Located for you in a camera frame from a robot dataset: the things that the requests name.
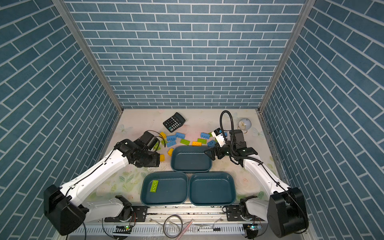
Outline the small yellow lego brick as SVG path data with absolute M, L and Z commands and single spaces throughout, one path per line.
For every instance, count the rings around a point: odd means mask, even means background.
M 169 150 L 168 150 L 168 155 L 171 157 L 172 156 L 172 154 L 173 154 L 173 151 L 174 151 L 174 149 L 173 148 L 170 148 Z

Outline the green lego plate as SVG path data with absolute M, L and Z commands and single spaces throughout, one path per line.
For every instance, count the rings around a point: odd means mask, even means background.
M 158 180 L 152 180 L 151 187 L 150 187 L 150 193 L 156 193 L 158 185 L 159 185 Z

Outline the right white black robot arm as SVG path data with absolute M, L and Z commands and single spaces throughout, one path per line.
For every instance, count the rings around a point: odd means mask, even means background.
M 241 199 L 241 216 L 248 220 L 258 217 L 267 221 L 273 233 L 282 238 L 290 234 L 303 234 L 309 228 L 304 194 L 280 180 L 253 148 L 247 147 L 241 130 L 225 134 L 221 129 L 212 133 L 215 138 L 205 154 L 211 160 L 228 156 L 230 160 L 248 171 L 261 185 L 269 200 L 257 196 Z

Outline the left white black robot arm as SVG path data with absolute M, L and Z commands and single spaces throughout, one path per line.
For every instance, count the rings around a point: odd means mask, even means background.
M 118 142 L 113 150 L 94 166 L 71 181 L 44 191 L 44 215 L 61 236 L 67 236 L 87 222 L 117 218 L 121 222 L 133 217 L 132 204 L 123 196 L 96 204 L 86 204 L 86 198 L 113 174 L 133 164 L 137 168 L 158 167 L 160 154 L 153 144 L 139 145 L 129 139 Z

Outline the blue sloped lego brick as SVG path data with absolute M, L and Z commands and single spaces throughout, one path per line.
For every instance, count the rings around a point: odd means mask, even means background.
M 213 147 L 213 146 L 215 146 L 216 143 L 217 143 L 217 142 L 216 142 L 215 140 L 212 140 L 212 141 L 209 141 L 209 142 L 207 143 L 207 145 L 208 145 L 209 147 Z

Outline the green lego brick right center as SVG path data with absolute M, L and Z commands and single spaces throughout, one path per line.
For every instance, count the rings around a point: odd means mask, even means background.
M 207 144 L 207 140 L 206 139 L 198 138 L 197 142 L 202 143 L 202 144 Z

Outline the top teal plastic bin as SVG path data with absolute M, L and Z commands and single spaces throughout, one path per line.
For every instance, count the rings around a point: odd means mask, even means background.
M 205 154 L 207 146 L 180 146 L 174 149 L 171 168 L 176 172 L 205 173 L 212 168 L 213 161 Z

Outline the blue lego brick top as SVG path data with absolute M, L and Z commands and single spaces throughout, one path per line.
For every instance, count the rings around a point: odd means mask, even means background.
M 181 133 L 176 133 L 176 137 L 179 138 L 179 139 L 185 139 L 185 134 L 181 134 Z

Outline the bottom right teal bin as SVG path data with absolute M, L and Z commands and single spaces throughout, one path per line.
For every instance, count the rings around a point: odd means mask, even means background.
M 234 179 L 226 172 L 196 173 L 189 181 L 189 198 L 195 206 L 231 205 L 237 198 Z

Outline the bottom left teal bin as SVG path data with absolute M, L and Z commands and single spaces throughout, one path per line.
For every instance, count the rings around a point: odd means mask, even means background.
M 158 180 L 156 193 L 150 193 L 152 180 Z M 183 204 L 189 195 L 189 179 L 183 172 L 154 172 L 144 178 L 141 202 L 146 206 Z

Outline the black desk calculator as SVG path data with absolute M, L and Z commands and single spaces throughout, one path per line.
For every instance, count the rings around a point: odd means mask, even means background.
M 170 133 L 173 133 L 183 126 L 185 122 L 186 119 L 180 113 L 176 112 L 172 117 L 164 121 L 163 125 Z

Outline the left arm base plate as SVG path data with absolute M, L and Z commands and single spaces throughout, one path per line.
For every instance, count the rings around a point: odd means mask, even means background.
M 144 222 L 146 220 L 148 207 L 132 206 L 130 209 L 123 209 L 117 217 L 108 217 L 104 221 L 106 223 L 123 223 L 123 222 Z

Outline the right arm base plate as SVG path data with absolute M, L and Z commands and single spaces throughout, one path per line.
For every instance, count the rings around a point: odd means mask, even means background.
M 248 221 L 248 222 L 263 222 L 264 220 L 258 218 L 257 216 L 246 216 L 241 211 L 239 205 L 229 205 L 223 206 L 222 210 L 227 217 L 228 222 L 240 222 L 240 221 Z

